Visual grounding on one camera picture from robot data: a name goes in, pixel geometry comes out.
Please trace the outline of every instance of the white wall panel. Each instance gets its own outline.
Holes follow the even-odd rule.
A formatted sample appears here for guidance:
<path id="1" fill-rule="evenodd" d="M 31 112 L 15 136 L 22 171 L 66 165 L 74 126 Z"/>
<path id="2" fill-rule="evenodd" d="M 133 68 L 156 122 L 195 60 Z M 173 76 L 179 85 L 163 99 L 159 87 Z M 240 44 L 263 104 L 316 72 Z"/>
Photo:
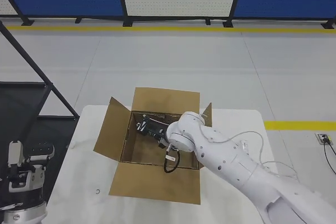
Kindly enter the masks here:
<path id="1" fill-rule="evenodd" d="M 126 0 L 129 16 L 228 16 L 232 0 Z"/>
<path id="2" fill-rule="evenodd" d="M 0 15 L 16 15 L 8 0 L 0 0 Z"/>

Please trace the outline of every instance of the white cable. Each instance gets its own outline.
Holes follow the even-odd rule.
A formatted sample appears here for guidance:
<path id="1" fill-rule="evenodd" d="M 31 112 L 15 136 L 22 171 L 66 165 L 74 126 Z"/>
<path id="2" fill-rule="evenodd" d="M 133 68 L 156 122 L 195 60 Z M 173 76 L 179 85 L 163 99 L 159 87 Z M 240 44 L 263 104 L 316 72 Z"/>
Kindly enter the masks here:
<path id="1" fill-rule="evenodd" d="M 279 161 L 266 161 L 266 162 L 263 162 L 262 163 L 262 165 L 264 165 L 264 164 L 268 164 L 268 163 L 276 163 L 276 164 L 282 164 L 282 165 L 284 165 L 284 166 L 287 166 L 287 167 L 289 167 L 291 170 L 293 170 L 294 172 L 295 172 L 295 174 L 297 175 L 297 172 L 296 172 L 296 170 L 294 169 L 294 168 L 292 168 L 291 166 L 289 166 L 289 165 L 286 165 L 286 164 L 284 164 L 283 162 L 279 162 Z"/>
<path id="2" fill-rule="evenodd" d="M 274 162 L 274 163 L 279 163 L 279 164 L 285 165 L 285 166 L 289 167 L 290 169 L 292 169 L 292 170 L 295 172 L 296 176 L 297 176 L 297 172 L 296 172 L 296 170 L 295 170 L 294 168 L 292 168 L 292 167 L 290 167 L 290 166 L 284 164 L 283 162 L 279 162 L 279 161 L 267 161 L 267 162 L 262 162 L 262 154 L 263 154 L 263 149 L 264 149 L 264 138 L 263 138 L 263 136 L 262 136 L 259 132 L 256 132 L 256 131 L 254 131 L 254 130 L 247 130 L 247 131 L 245 131 L 245 132 L 241 132 L 241 133 L 239 133 L 239 134 L 236 134 L 236 135 L 234 135 L 233 137 L 228 138 L 227 140 L 224 140 L 224 141 L 221 141 L 221 142 L 215 142 L 215 141 L 211 141 L 209 138 L 207 138 L 207 137 L 204 135 L 203 130 L 202 130 L 202 125 L 199 126 L 199 129 L 200 129 L 200 132 L 201 132 L 202 136 L 204 136 L 204 138 L 206 138 L 206 139 L 208 140 L 208 142 L 213 142 L 213 143 L 225 143 L 225 142 L 231 141 L 233 138 L 235 138 L 235 137 L 237 137 L 237 136 L 239 136 L 239 135 L 245 134 L 245 133 L 255 133 L 255 134 L 258 134 L 258 135 L 260 136 L 260 138 L 262 139 L 262 146 L 261 146 L 260 151 L 259 151 L 259 162 L 260 162 L 260 164 L 261 164 L 264 168 L 267 168 L 266 166 L 264 166 L 264 164 L 267 164 L 267 163 L 273 163 L 273 162 Z M 271 173 L 271 174 L 274 174 L 274 175 L 276 175 L 276 176 L 286 176 L 286 177 L 293 178 L 293 179 L 297 180 L 297 179 L 296 179 L 295 177 L 293 177 L 293 176 L 289 176 L 289 175 L 280 175 L 280 174 L 278 174 L 278 173 L 276 173 L 276 172 L 272 172 L 271 170 L 268 170 L 268 172 Z"/>

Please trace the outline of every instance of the black mat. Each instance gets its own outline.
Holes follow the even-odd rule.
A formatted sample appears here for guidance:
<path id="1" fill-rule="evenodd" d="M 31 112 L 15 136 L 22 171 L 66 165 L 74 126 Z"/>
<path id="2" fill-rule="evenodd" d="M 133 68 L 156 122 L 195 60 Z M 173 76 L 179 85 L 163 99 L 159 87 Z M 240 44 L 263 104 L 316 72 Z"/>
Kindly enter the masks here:
<path id="1" fill-rule="evenodd" d="M 0 86 L 0 206 L 11 203 L 8 192 L 7 157 L 9 143 L 17 139 L 22 129 L 30 121 L 36 106 L 41 102 L 45 92 L 45 85 Z M 60 167 L 67 152 L 76 128 L 77 119 L 72 116 L 39 116 L 29 131 L 24 144 L 24 155 L 27 149 L 38 143 L 50 142 L 54 144 L 55 155 L 50 161 L 44 184 L 44 199 L 48 201 Z"/>

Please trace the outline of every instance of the box flap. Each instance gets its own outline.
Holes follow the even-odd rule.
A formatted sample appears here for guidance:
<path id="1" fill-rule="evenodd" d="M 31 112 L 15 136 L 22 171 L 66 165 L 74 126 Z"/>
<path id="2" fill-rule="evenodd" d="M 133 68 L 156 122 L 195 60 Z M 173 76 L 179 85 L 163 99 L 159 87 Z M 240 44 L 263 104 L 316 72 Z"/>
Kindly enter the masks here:
<path id="1" fill-rule="evenodd" d="M 199 113 L 200 93 L 162 88 L 137 87 L 134 92 L 132 111 L 183 114 Z"/>
<path id="2" fill-rule="evenodd" d="M 129 118 L 130 111 L 112 97 L 94 151 L 119 161 Z"/>
<path id="3" fill-rule="evenodd" d="M 109 194 L 200 204 L 200 171 L 120 162 Z"/>
<path id="4" fill-rule="evenodd" d="M 203 112 L 203 114 L 205 115 L 205 116 L 203 116 L 203 118 L 204 118 L 204 121 L 206 123 L 206 126 L 212 127 L 213 126 L 213 122 L 212 122 L 212 103 L 210 103 L 207 106 L 207 108 L 205 109 L 205 111 Z M 201 169 L 201 168 L 204 167 L 204 165 L 201 164 L 201 163 L 199 163 L 198 167 L 199 167 L 199 169 Z"/>

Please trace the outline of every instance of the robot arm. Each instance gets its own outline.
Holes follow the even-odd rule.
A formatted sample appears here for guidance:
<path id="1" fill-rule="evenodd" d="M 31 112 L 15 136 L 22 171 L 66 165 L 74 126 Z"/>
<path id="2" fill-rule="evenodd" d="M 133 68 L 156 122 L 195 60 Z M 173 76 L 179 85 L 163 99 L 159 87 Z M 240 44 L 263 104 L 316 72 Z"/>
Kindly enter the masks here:
<path id="1" fill-rule="evenodd" d="M 236 187 L 256 206 L 265 224 L 336 224 L 336 210 L 305 186 L 265 171 L 194 112 L 169 125 L 168 142 L 194 152 L 198 161 Z"/>

